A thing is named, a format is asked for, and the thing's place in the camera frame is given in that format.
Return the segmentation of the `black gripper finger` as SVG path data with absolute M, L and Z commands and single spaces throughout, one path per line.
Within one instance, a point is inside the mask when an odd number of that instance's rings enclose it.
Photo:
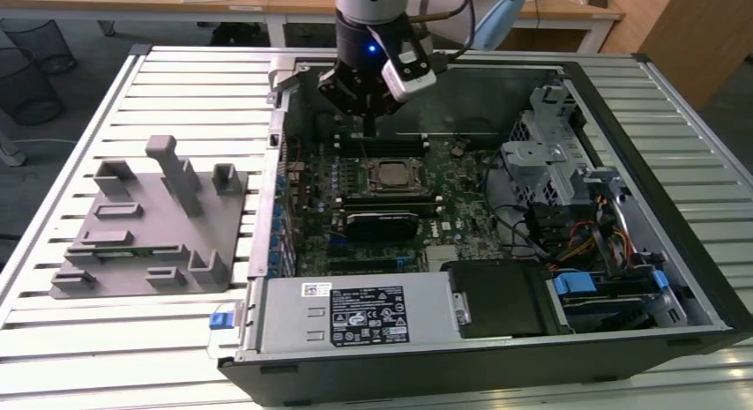
M 362 134 L 370 136 L 370 91 L 353 68 L 333 68 L 321 75 L 321 94 L 347 115 L 362 120 Z
M 369 136 L 378 136 L 377 121 L 384 116 L 393 115 L 404 106 L 401 102 L 392 102 L 386 106 L 378 106 L 369 110 Z

